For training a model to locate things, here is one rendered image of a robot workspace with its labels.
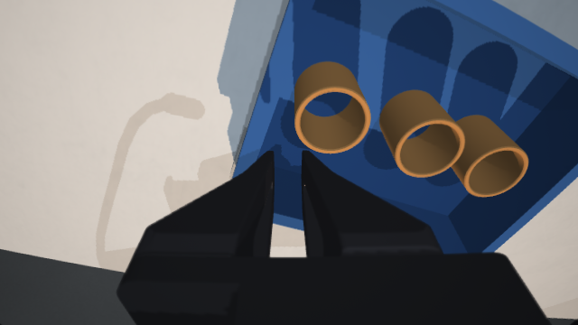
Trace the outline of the bronze bushing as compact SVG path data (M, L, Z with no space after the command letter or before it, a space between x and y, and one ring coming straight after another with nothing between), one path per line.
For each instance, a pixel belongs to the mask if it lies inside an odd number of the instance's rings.
M305 107L328 92L352 96L347 107L334 116L316 116ZM370 126L371 114L358 82L345 66L332 61L313 64L294 87L294 126L300 140L319 153L341 153L358 144Z
M426 125L422 134L406 139ZM379 126L399 169L414 177L444 172L459 159L465 145L458 124L422 90L392 97L381 111Z
M496 196L523 178L527 154L489 118L466 116L456 123L464 133L465 145L451 167L470 194Z

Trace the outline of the blue open crate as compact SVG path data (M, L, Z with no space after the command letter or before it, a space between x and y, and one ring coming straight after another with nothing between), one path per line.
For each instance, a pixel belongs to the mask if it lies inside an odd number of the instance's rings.
M324 61L352 72L371 114L364 138L341 153L312 150L294 126L296 81ZM379 118L408 90L430 94L455 122L489 118L528 156L520 182L477 197L452 167L425 178L402 172ZM444 254L495 252L578 177L578 50L493 0L289 0L232 179L267 151L273 224L304 231L310 151L428 224Z

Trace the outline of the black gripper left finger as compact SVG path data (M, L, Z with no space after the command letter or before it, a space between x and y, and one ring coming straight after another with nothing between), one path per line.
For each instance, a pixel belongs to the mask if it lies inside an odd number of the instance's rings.
M274 151L267 151L235 178L149 225L133 256L155 251L270 257L274 199Z

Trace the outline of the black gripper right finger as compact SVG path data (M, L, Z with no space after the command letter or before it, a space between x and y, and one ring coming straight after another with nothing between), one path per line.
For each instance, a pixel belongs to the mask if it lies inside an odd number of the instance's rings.
M440 255L431 227L302 151L306 257Z

